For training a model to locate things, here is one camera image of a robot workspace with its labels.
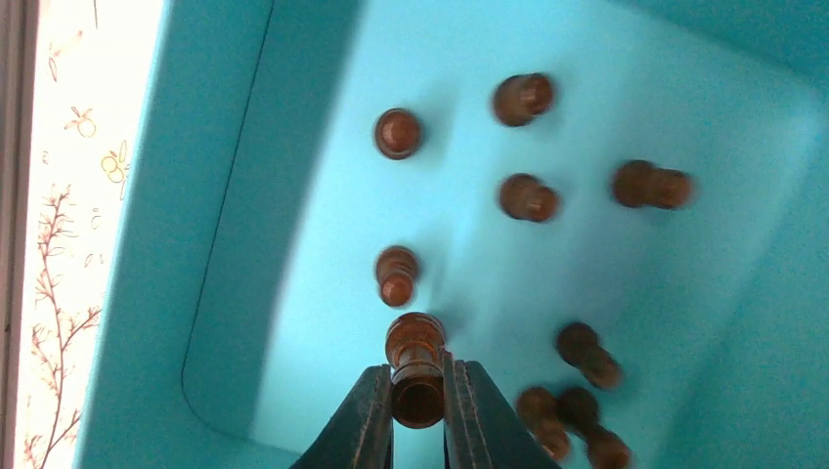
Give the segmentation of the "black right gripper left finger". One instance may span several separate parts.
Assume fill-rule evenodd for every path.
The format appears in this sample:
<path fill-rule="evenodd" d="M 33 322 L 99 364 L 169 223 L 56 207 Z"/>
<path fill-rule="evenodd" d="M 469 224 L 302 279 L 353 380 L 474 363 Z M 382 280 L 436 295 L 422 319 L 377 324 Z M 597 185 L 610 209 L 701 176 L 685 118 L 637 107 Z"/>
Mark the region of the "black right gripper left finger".
<path fill-rule="evenodd" d="M 391 468 L 393 442 L 391 368 L 369 366 L 291 469 Z"/>

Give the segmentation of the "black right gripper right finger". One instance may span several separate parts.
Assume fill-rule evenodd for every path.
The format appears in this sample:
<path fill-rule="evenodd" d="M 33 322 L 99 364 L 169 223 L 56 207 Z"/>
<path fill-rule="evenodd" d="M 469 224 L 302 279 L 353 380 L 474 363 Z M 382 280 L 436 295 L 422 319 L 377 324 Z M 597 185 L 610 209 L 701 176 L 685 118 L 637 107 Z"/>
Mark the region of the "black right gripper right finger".
<path fill-rule="evenodd" d="M 441 353 L 447 468 L 556 468 L 480 362 Z"/>

